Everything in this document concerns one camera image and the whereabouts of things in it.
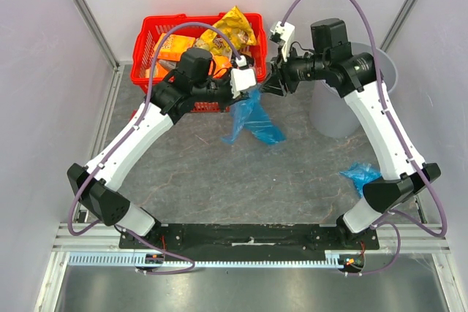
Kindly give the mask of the blue trash bag roll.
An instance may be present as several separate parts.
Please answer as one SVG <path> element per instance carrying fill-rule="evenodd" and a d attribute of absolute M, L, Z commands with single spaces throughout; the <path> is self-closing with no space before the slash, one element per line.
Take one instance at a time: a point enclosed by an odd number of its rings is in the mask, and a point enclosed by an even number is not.
<path fill-rule="evenodd" d="M 360 198 L 363 197 L 363 187 L 381 177 L 381 172 L 373 168 L 370 163 L 360 162 L 353 163 L 349 169 L 339 173 L 353 182 Z"/>

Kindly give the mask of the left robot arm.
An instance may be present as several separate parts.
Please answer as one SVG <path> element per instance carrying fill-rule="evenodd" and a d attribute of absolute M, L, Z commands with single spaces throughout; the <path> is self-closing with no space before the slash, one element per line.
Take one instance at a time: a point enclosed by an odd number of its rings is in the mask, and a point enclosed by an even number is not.
<path fill-rule="evenodd" d="M 98 156 L 86 165 L 73 164 L 67 177 L 74 193 L 70 212 L 78 204 L 108 227 L 135 232 L 145 248 L 161 239 L 156 219 L 119 193 L 124 179 L 141 156 L 165 132 L 191 112 L 198 102 L 228 107 L 246 96 L 256 80 L 246 56 L 238 54 L 230 67 L 216 77 L 213 55 L 191 47 L 162 81 L 148 89 L 134 117 Z"/>

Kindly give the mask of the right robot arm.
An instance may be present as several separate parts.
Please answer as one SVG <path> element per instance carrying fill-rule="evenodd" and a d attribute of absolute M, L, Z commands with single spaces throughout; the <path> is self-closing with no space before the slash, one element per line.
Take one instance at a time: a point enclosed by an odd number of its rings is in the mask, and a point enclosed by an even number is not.
<path fill-rule="evenodd" d="M 354 112 L 373 147 L 381 176 L 363 187 L 363 197 L 336 221 L 336 243 L 353 248 L 361 233 L 395 206 L 426 189 L 441 170 L 417 152 L 394 111 L 380 70 L 370 53 L 354 53 L 343 20 L 330 18 L 311 25 L 313 50 L 297 54 L 295 27 L 278 22 L 271 41 L 278 45 L 264 93 L 285 96 L 303 81 L 322 80 L 335 88 Z"/>

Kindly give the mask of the torn blue trash bag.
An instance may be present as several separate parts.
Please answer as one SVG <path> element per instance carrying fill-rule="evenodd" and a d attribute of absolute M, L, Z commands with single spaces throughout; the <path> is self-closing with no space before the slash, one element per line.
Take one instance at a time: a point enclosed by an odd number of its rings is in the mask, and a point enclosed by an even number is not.
<path fill-rule="evenodd" d="M 257 140 L 267 145 L 275 145 L 286 140 L 281 129 L 274 125 L 269 114 L 261 104 L 260 85 L 250 88 L 243 99 L 236 101 L 230 107 L 233 119 L 231 131 L 221 140 L 232 145 L 243 130 L 250 132 Z"/>

